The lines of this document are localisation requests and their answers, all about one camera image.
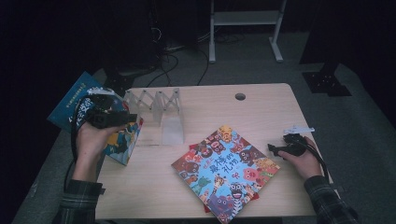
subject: plaid sleeve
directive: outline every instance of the plaid sleeve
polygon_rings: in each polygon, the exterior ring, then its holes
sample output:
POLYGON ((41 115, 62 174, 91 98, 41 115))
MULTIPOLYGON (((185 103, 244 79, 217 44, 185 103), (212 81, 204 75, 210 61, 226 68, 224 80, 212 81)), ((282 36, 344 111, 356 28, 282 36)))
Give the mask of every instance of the plaid sleeve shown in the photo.
POLYGON ((358 214, 338 195, 321 176, 313 176, 304 183, 315 212, 318 223, 359 223, 358 214))
POLYGON ((52 223, 94 223, 100 183, 70 180, 52 223))

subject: person's hand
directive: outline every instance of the person's hand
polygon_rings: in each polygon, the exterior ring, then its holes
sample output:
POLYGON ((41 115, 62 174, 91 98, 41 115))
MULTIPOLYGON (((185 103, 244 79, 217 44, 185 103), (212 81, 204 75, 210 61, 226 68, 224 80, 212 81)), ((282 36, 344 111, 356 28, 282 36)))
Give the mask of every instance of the person's hand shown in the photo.
MULTIPOLYGON (((316 145, 311 139, 308 137, 304 137, 304 139, 310 146, 316 149, 316 145)), ((283 159, 293 164, 304 180, 314 175, 322 175, 320 164, 317 158, 308 150, 306 150, 305 153, 299 157, 293 156, 285 151, 279 151, 278 154, 283 159)))
POLYGON ((97 129, 89 122, 85 122, 78 130, 77 152, 78 159, 73 179, 96 181, 96 164, 99 162, 103 149, 106 147, 107 138, 125 128, 111 127, 97 129))

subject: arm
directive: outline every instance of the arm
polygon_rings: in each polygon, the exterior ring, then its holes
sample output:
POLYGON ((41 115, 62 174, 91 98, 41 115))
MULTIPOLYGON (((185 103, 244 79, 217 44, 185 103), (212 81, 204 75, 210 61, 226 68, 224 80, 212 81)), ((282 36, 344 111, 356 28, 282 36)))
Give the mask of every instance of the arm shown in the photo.
POLYGON ((122 127, 96 129, 88 122, 78 130, 78 159, 72 179, 52 223, 93 223, 95 208, 102 188, 96 183, 96 165, 107 138, 122 127))
MULTIPOLYGON (((307 143, 316 148, 314 142, 305 137, 307 143)), ((279 156, 292 163, 304 179, 318 223, 359 223, 357 213, 343 200, 338 198, 326 179, 322 176, 317 159, 308 150, 300 157, 279 151, 279 156)))

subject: white shelf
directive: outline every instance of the white shelf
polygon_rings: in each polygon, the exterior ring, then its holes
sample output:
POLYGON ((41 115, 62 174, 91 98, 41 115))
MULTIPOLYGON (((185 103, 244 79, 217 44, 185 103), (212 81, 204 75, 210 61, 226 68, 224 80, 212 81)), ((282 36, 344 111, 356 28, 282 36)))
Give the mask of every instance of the white shelf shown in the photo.
POLYGON ((268 25, 276 24, 279 11, 215 12, 214 25, 268 25))

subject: colorful book cover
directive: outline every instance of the colorful book cover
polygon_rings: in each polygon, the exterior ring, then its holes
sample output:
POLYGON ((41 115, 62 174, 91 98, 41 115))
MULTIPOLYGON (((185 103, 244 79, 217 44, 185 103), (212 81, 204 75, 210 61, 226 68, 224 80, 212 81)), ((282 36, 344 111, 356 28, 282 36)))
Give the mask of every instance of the colorful book cover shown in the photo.
POLYGON ((193 145, 172 167, 223 224, 229 223, 279 170, 228 125, 193 145))
MULTIPOLYGON (((47 117, 47 120, 60 127, 61 129, 71 133, 71 121, 78 104, 78 100, 89 94, 89 91, 95 91, 102 88, 102 85, 97 82, 89 73, 84 72, 72 88, 67 92, 61 102, 53 109, 47 117)), ((121 111, 127 110, 128 106, 125 104, 116 93, 111 96, 113 100, 112 110, 121 111)), ((85 117, 85 112, 94 107, 93 101, 86 99, 82 102, 80 110, 78 111, 77 127, 82 124, 85 117)))
MULTIPOLYGON (((72 88, 67 92, 61 102, 49 114, 47 120, 71 133, 71 122, 78 105, 79 99, 89 94, 105 94, 111 97, 110 109, 114 111, 129 111, 128 104, 114 91, 104 89, 90 74, 84 72, 72 88)), ((87 98, 81 102, 77 110, 77 128, 79 128, 85 118, 88 109, 95 106, 94 102, 87 98)), ((114 160, 126 165, 131 158, 136 143, 137 136, 143 125, 143 119, 138 118, 136 122, 130 122, 126 128, 118 133, 113 133, 107 139, 105 153, 114 160)))
POLYGON ((110 135, 105 148, 107 156, 119 161, 123 165, 127 165, 142 125, 143 119, 130 122, 124 130, 110 135))

